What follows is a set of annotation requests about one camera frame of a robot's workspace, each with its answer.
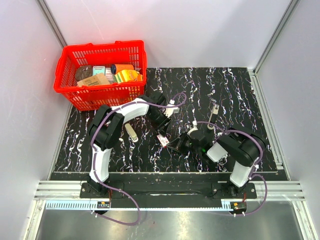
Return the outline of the staple box red white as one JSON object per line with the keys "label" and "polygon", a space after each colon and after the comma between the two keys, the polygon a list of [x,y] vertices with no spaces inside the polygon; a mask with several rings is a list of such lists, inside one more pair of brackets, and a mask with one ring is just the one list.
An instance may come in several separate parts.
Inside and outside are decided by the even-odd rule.
{"label": "staple box red white", "polygon": [[166,148],[167,145],[170,143],[170,141],[167,139],[166,136],[162,136],[161,134],[158,134],[156,137],[159,140],[159,142],[163,148]]}

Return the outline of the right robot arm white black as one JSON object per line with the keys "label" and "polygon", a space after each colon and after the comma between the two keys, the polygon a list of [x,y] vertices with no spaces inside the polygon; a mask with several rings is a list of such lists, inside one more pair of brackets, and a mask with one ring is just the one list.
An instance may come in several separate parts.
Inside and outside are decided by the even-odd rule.
{"label": "right robot arm white black", "polygon": [[212,142],[201,130],[193,127],[169,142],[166,147],[180,154],[197,152],[206,161],[214,163],[226,155],[232,157],[235,162],[227,192],[231,197],[239,198],[246,191],[245,185],[251,178],[255,165],[262,159],[267,140],[248,128],[233,126]]}

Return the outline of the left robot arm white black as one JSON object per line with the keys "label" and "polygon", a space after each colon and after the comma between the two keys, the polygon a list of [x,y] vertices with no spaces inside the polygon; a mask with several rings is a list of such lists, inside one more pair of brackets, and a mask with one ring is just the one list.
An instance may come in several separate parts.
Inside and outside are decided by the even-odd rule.
{"label": "left robot arm white black", "polygon": [[175,101],[164,106],[166,98],[141,95],[128,103],[110,107],[102,105],[97,110],[88,129],[92,149],[92,166],[87,180],[91,192],[98,198],[107,195],[109,162],[113,147],[119,140],[123,125],[137,117],[148,116],[160,135],[166,134],[171,116],[179,111]]}

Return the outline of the pale green stapler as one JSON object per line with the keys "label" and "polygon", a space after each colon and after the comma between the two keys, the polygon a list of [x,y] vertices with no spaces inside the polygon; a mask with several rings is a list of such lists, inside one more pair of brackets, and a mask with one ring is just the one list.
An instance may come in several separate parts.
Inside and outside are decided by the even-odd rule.
{"label": "pale green stapler", "polygon": [[135,130],[133,129],[133,127],[129,124],[129,123],[126,123],[124,125],[125,127],[125,130],[127,131],[129,137],[131,138],[131,140],[136,143],[138,141],[138,135],[137,133],[135,132]]}

